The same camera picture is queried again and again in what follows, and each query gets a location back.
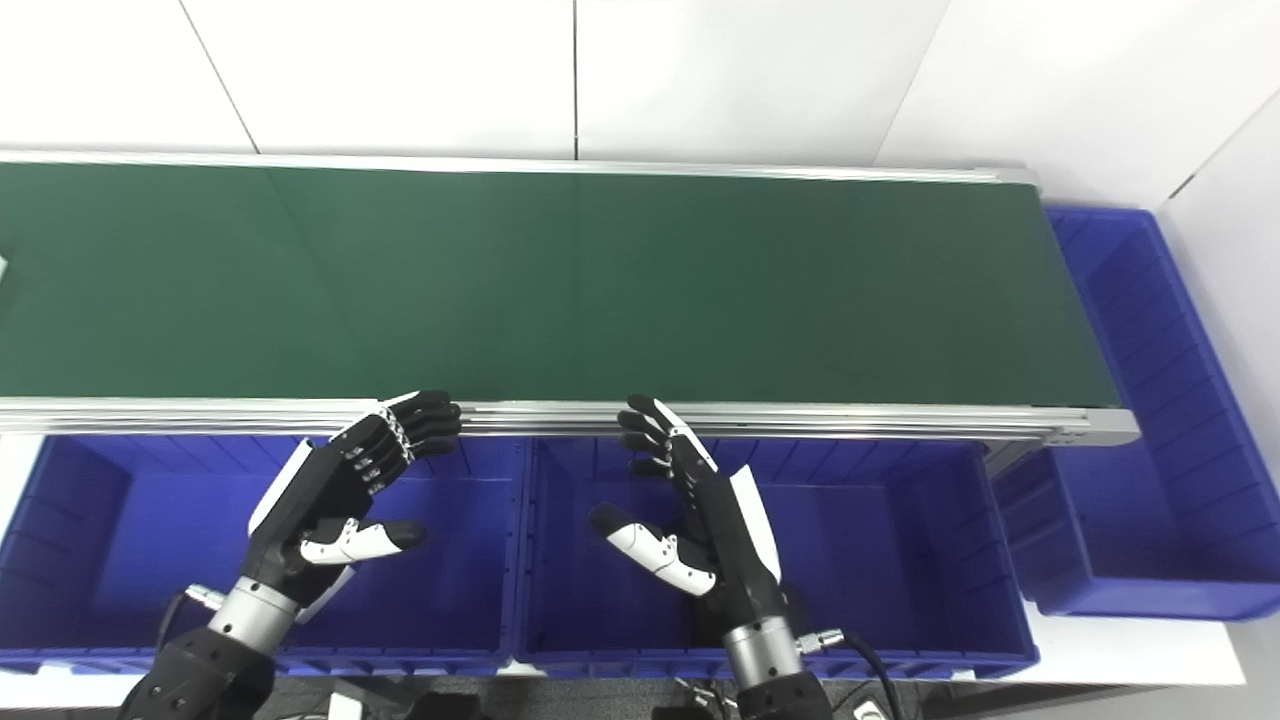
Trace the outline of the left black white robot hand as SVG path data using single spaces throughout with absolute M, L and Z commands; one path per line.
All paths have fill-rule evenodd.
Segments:
M 460 405 L 426 391 L 379 404 L 320 445 L 301 441 L 251 515 L 241 578 L 307 616 L 356 565 L 417 548 L 425 525 L 371 518 L 374 498 L 415 461 L 454 451 L 460 432 Z

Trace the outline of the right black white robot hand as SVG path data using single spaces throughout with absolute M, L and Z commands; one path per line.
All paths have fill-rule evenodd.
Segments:
M 704 598 L 722 634 L 787 619 L 772 532 L 758 527 L 768 516 L 758 496 L 740 496 L 751 486 L 748 466 L 722 471 L 698 433 L 658 398 L 630 395 L 627 405 L 617 415 L 620 442 L 641 455 L 630 471 L 664 480 L 691 512 L 695 533 L 662 533 L 609 502 L 590 510 L 591 529 L 654 578 Z

